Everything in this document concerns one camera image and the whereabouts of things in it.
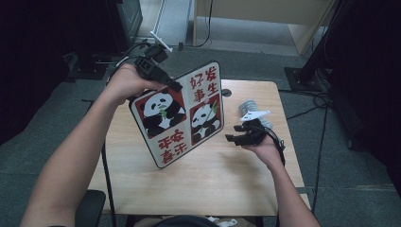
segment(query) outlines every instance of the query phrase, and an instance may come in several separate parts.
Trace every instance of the forearm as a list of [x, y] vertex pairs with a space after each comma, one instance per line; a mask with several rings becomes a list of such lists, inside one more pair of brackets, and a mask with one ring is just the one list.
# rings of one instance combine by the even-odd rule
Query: forearm
[[285, 168], [279, 164], [270, 169], [274, 179], [281, 226], [320, 226], [298, 194]]
[[90, 111], [46, 162], [26, 209], [75, 215], [92, 179], [117, 105], [100, 96]]

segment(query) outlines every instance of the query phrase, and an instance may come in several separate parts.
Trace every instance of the power cord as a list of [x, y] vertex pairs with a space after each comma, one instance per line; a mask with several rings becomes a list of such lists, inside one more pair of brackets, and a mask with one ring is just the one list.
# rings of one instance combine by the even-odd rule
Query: power cord
[[112, 214], [112, 224], [113, 224], [113, 227], [117, 227], [117, 220], [116, 220], [115, 209], [114, 209], [112, 181], [110, 180], [109, 167], [107, 165], [107, 158], [106, 158], [106, 141], [103, 143], [103, 147], [101, 149], [101, 160], [103, 162], [104, 175], [106, 177], [107, 193], [109, 195], [109, 205], [110, 205], [110, 211]]
[[313, 107], [305, 112], [297, 113], [293, 116], [290, 116], [287, 118], [287, 120], [310, 113], [317, 109], [325, 109], [322, 135], [321, 135], [321, 140], [320, 140], [319, 150], [318, 150], [318, 163], [316, 166], [316, 180], [315, 180], [315, 185], [314, 185], [314, 196], [313, 196], [312, 205], [311, 205], [311, 212], [314, 215], [315, 211], [316, 211], [316, 201], [318, 199], [319, 181], [320, 181], [320, 174], [321, 174], [322, 150], [323, 150], [323, 141], [324, 141], [324, 135], [325, 135], [325, 130], [326, 130], [327, 112], [328, 112], [328, 109], [330, 107], [332, 107], [332, 103], [331, 103], [330, 99], [327, 100], [327, 98], [329, 98], [328, 93], [313, 94], [313, 93], [308, 93], [308, 92], [294, 92], [294, 91], [290, 91], [290, 90], [279, 90], [279, 92], [295, 94], [295, 95], [302, 95], [302, 96], [313, 96], [313, 103], [314, 103], [315, 107]]
[[211, 2], [210, 2], [210, 8], [209, 8], [209, 22], [208, 22], [208, 26], [207, 26], [207, 28], [208, 28], [208, 34], [207, 34], [206, 40], [203, 42], [203, 44], [194, 45], [194, 46], [192, 46], [192, 47], [201, 47], [201, 46], [204, 46], [204, 45], [209, 41], [209, 38], [210, 38], [210, 19], [212, 18], [212, 10], [213, 10], [213, 0], [211, 0]]

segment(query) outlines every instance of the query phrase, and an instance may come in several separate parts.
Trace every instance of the black cable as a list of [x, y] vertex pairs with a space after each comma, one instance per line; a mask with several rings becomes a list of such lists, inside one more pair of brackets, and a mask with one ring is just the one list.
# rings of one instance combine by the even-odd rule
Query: black cable
[[112, 64], [118, 63], [118, 61], [95, 61], [96, 64]]
[[106, 158], [106, 142], [103, 143], [103, 147], [101, 149], [101, 159], [103, 162], [104, 175], [106, 177], [107, 192], [109, 194], [109, 204], [110, 204], [110, 210], [112, 213], [112, 223], [113, 223], [113, 227], [117, 227], [117, 221], [116, 221], [115, 209], [114, 209], [112, 182], [110, 180], [109, 167], [107, 165], [107, 158]]
[[209, 26], [208, 26], [208, 34], [207, 34], [206, 40], [203, 42], [203, 44], [194, 45], [194, 46], [192, 46], [192, 47], [201, 47], [201, 46], [205, 45], [205, 44], [207, 43], [207, 41], [209, 41], [209, 38], [210, 38], [210, 19], [212, 18], [212, 8], [213, 8], [213, 0], [210, 2], [210, 8], [209, 8], [209, 23], [208, 23]]
[[329, 89], [331, 87], [330, 83], [327, 81], [327, 78], [330, 75], [330, 73], [326, 69], [317, 68], [316, 75], [318, 76], [321, 85], [323, 85], [326, 89]]
[[309, 109], [309, 110], [307, 110], [307, 111], [305, 111], [305, 112], [297, 113], [297, 114], [295, 114], [295, 115], [292, 115], [292, 116], [288, 117], [287, 120], [290, 120], [290, 119], [292, 119], [292, 118], [298, 117], [298, 116], [300, 116], [300, 115], [307, 114], [307, 113], [309, 113], [309, 112], [311, 112], [311, 111], [314, 111], [314, 110], [316, 110], [316, 109], [318, 109], [318, 108], [319, 108], [319, 107], [315, 106], [315, 107], [313, 107], [313, 108], [311, 108], [311, 109]]
[[109, 65], [109, 67], [108, 67], [109, 70], [110, 70], [109, 80], [125, 61], [131, 60], [131, 59], [137, 59], [137, 58], [141, 58], [141, 57], [140, 56], [136, 56], [136, 55], [129, 56], [129, 57], [122, 58], [115, 65], [112, 65], [112, 66]]
[[319, 179], [320, 179], [320, 175], [321, 175], [321, 159], [322, 159], [323, 140], [324, 140], [324, 135], [325, 135], [326, 121], [327, 121], [327, 112], [328, 112], [328, 106], [326, 107], [325, 112], [324, 112], [321, 143], [319, 144], [318, 164], [316, 166], [316, 181], [315, 181], [314, 196], [313, 196], [312, 207], [311, 207], [312, 214], [315, 214], [316, 201], [318, 199]]
[[151, 44], [148, 44], [148, 43], [145, 43], [145, 42], [141, 42], [141, 43], [138, 43], [138, 44], [134, 44], [133, 46], [130, 47], [130, 49], [128, 49], [128, 50], [123, 54], [123, 56], [121, 56], [120, 60], [123, 60], [125, 57], [127, 57], [127, 55], [130, 54], [130, 52], [131, 52], [134, 48], [136, 48], [136, 47], [138, 47], [138, 46], [141, 46], [141, 45], [151, 46]]
[[[326, 130], [326, 122], [327, 122], [327, 112], [328, 109], [332, 106], [330, 100], [326, 100], [325, 98], [328, 98], [327, 93], [318, 93], [318, 94], [311, 94], [311, 93], [305, 93], [305, 92], [293, 92], [289, 90], [279, 90], [279, 92], [284, 92], [284, 93], [291, 93], [291, 94], [296, 94], [296, 95], [303, 95], [303, 96], [313, 96], [313, 103], [315, 107], [309, 109], [306, 112], [303, 113], [297, 113], [294, 116], [291, 116], [288, 118], [295, 118], [297, 116], [307, 114], [313, 110], [316, 109], [325, 109], [324, 111], [324, 119], [323, 119], [323, 129], [322, 129], [322, 136], [321, 136], [321, 141], [319, 144], [319, 151], [318, 151], [318, 163], [316, 166], [316, 180], [315, 180], [315, 185], [314, 185], [314, 195], [313, 195], [313, 200], [312, 200], [312, 205], [311, 205], [311, 212], [313, 215], [315, 215], [315, 210], [316, 210], [316, 201], [318, 199], [318, 190], [319, 190], [319, 181], [320, 181], [320, 175], [321, 175], [321, 160], [322, 160], [322, 150], [323, 150], [323, 141], [324, 141], [324, 135], [325, 135], [325, 130]], [[318, 99], [323, 101], [323, 104], [318, 103]]]

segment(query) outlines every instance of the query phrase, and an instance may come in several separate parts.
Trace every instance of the gray carpet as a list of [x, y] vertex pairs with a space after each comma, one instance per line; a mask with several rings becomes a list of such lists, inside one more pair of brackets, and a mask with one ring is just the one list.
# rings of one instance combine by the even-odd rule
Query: gray carpet
[[[279, 89], [289, 89], [284, 67], [302, 67], [306, 62], [302, 57], [186, 48], [170, 53], [162, 68], [176, 77], [210, 60], [220, 63], [223, 79], [268, 80]], [[18, 225], [46, 159], [85, 114], [89, 103], [82, 100], [95, 99], [105, 79], [62, 83], [28, 127], [0, 147], [0, 226]], [[314, 106], [310, 96], [280, 96], [286, 116]], [[323, 117], [324, 110], [316, 110], [288, 121], [310, 202]], [[322, 226], [401, 225], [401, 200], [385, 167], [369, 152], [347, 148], [342, 124], [332, 109], [327, 113], [315, 214]], [[117, 220], [125, 226], [125, 216]], [[275, 218], [265, 218], [265, 223], [274, 226]], [[111, 217], [103, 215], [100, 226], [111, 226]]]

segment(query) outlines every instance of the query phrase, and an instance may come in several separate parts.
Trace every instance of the black device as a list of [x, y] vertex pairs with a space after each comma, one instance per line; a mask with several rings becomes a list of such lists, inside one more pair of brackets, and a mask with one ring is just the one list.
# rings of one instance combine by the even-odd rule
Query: black device
[[[135, 47], [144, 47], [147, 49], [144, 51], [143, 56], [130, 56], [130, 53]], [[115, 71], [123, 64], [124, 61], [129, 59], [136, 59], [134, 64], [139, 76], [143, 79], [154, 80], [164, 85], [167, 85], [175, 92], [180, 92], [183, 88], [182, 85], [176, 80], [168, 76], [168, 73], [157, 66], [157, 63], [161, 63], [168, 58], [166, 48], [161, 44], [149, 44], [147, 40], [139, 44], [133, 45], [118, 61], [114, 67], [110, 78], [113, 76]]]
[[167, 85], [176, 92], [180, 92], [182, 85], [171, 79], [163, 69], [158, 67], [155, 62], [161, 63], [168, 58], [165, 47], [160, 44], [154, 44], [144, 51], [145, 56], [135, 61], [139, 76], [143, 79], [155, 80]]
[[284, 157], [284, 141], [280, 140], [277, 135], [269, 128], [262, 125], [259, 119], [254, 119], [250, 121], [244, 121], [242, 125], [234, 126], [235, 131], [245, 131], [245, 134], [234, 136], [232, 134], [226, 134], [226, 139], [228, 142], [234, 142], [236, 146], [247, 146], [247, 145], [259, 145], [268, 135], [274, 142], [276, 146], [281, 162], [283, 165], [286, 164], [286, 158]]

